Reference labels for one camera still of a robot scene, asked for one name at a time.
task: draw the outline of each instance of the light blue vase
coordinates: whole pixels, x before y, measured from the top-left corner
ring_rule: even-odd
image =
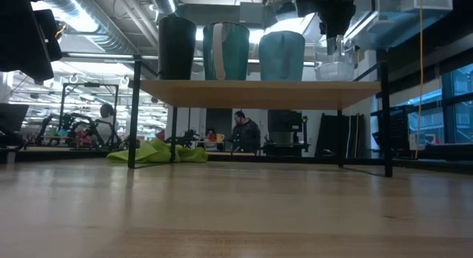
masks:
[[[305,39],[299,33],[269,33],[259,42],[261,81],[302,81]]]

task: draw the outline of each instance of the green cloth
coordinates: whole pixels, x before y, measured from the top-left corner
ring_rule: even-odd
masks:
[[[187,149],[182,146],[176,146],[176,157],[174,162],[207,162],[207,153],[201,147],[196,149]],[[128,151],[113,152],[106,156],[106,159],[112,162],[128,162]],[[171,146],[158,138],[151,142],[142,142],[141,147],[136,150],[136,163],[167,163],[171,159]]]

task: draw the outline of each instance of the glass window pane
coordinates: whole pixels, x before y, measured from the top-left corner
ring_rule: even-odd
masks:
[[[418,113],[409,114],[409,133],[417,134]],[[443,112],[442,108],[423,110],[421,114],[421,144],[425,144],[425,139],[435,144],[445,143],[443,135]]]
[[[473,92],[473,64],[456,69],[452,72],[454,95]]]
[[[439,100],[442,100],[442,89],[437,89],[435,91],[428,92],[422,96],[422,103],[431,103],[431,102],[436,102]],[[403,106],[403,105],[418,106],[420,101],[421,101],[421,97],[418,96],[416,98],[405,101],[403,103],[399,103],[396,106]]]
[[[455,142],[473,142],[473,101],[461,102],[455,105]]]

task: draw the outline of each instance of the wooden shelf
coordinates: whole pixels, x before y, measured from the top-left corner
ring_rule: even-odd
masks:
[[[141,89],[176,107],[344,109],[381,91],[378,82],[141,81]]]

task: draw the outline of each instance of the ceiling duct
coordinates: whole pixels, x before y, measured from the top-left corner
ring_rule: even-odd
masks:
[[[177,0],[151,0],[160,14],[169,15],[175,13],[179,2]]]
[[[137,54],[138,50],[93,0],[44,0],[64,19],[107,53]]]

